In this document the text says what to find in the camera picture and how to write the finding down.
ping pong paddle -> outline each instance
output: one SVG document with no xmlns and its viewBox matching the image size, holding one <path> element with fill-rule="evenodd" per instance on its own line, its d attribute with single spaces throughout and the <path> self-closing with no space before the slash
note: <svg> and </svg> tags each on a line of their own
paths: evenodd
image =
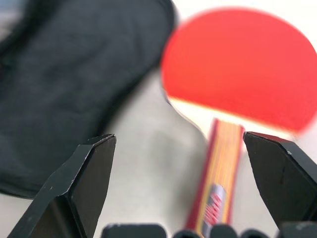
<svg viewBox="0 0 317 238">
<path fill-rule="evenodd" d="M 209 237 L 229 223 L 243 131 L 296 136 L 317 111 L 317 55 L 284 20 L 245 8 L 206 12 L 178 27 L 163 53 L 170 104 L 209 139 L 186 228 Z"/>
</svg>

white surface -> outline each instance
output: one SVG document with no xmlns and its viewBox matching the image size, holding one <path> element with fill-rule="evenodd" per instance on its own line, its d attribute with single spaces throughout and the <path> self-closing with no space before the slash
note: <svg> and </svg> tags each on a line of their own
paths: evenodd
<svg viewBox="0 0 317 238">
<path fill-rule="evenodd" d="M 316 46 L 315 0 L 175 0 L 181 19 L 212 6 L 243 4 L 271 11 L 301 29 Z M 158 70 L 151 72 L 117 114 L 107 133 L 115 133 L 108 196 L 95 237 L 115 222 L 156 222 L 169 236 L 181 229 L 205 159 L 203 135 L 165 101 Z M 317 123 L 298 141 L 313 159 Z M 30 200 L 0 194 L 0 238 L 5 238 Z M 246 154 L 241 158 L 233 206 L 233 227 L 257 228 L 271 237 L 276 226 L 256 188 Z"/>
</svg>

black plastic part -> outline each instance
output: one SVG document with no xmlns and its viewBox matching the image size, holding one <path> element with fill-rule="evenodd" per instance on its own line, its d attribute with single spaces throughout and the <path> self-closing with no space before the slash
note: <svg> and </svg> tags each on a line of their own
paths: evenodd
<svg viewBox="0 0 317 238">
<path fill-rule="evenodd" d="M 236 232 L 228 225 L 214 226 L 209 238 L 238 238 Z"/>
<path fill-rule="evenodd" d="M 240 238 L 268 238 L 268 236 L 257 230 L 247 230 L 242 233 Z"/>
<path fill-rule="evenodd" d="M 317 165 L 288 140 L 246 132 L 244 142 L 258 190 L 277 226 L 316 221 Z"/>
<path fill-rule="evenodd" d="M 277 238 L 316 238 L 317 224 L 313 222 L 284 223 Z"/>
<path fill-rule="evenodd" d="M 8 238 L 92 238 L 105 202 L 116 139 L 79 145 L 45 182 Z"/>
<path fill-rule="evenodd" d="M 193 231 L 180 231 L 180 232 L 177 232 L 173 236 L 173 238 L 201 238 L 201 237 Z"/>
<path fill-rule="evenodd" d="M 104 228 L 101 238 L 166 238 L 160 225 L 110 225 Z"/>
</svg>

paddle handle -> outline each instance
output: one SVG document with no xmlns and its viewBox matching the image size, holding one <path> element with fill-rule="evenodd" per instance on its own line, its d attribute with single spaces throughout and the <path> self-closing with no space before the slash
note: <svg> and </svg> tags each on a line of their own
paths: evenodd
<svg viewBox="0 0 317 238">
<path fill-rule="evenodd" d="M 217 223 L 230 222 L 243 127 L 215 120 L 203 175 L 186 224 L 204 238 Z"/>
</svg>

black case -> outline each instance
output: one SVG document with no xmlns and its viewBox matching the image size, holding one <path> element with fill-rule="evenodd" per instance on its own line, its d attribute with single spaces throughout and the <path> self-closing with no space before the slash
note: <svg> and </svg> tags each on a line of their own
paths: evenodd
<svg viewBox="0 0 317 238">
<path fill-rule="evenodd" d="M 170 0 L 32 0 L 0 44 L 0 191 L 33 198 L 159 62 Z"/>
</svg>

